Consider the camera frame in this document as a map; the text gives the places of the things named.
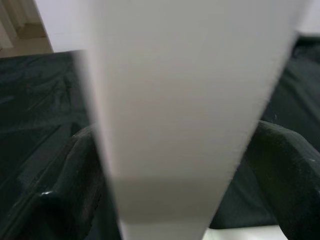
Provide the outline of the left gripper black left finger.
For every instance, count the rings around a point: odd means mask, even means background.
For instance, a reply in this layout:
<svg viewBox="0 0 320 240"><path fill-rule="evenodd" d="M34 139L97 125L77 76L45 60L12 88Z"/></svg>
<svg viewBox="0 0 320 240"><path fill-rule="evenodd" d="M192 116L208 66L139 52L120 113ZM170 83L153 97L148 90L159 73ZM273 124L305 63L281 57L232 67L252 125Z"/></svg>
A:
<svg viewBox="0 0 320 240"><path fill-rule="evenodd" d="M74 134L41 175L25 240L120 240L93 130Z"/></svg>

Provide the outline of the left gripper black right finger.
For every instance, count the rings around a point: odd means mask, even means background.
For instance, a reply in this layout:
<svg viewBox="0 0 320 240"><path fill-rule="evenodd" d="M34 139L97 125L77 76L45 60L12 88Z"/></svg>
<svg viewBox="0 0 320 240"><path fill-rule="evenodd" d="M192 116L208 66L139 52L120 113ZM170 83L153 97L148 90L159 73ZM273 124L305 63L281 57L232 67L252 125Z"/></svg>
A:
<svg viewBox="0 0 320 240"><path fill-rule="evenodd" d="M320 238L320 154L299 133L260 121L246 161L289 240Z"/></svg>

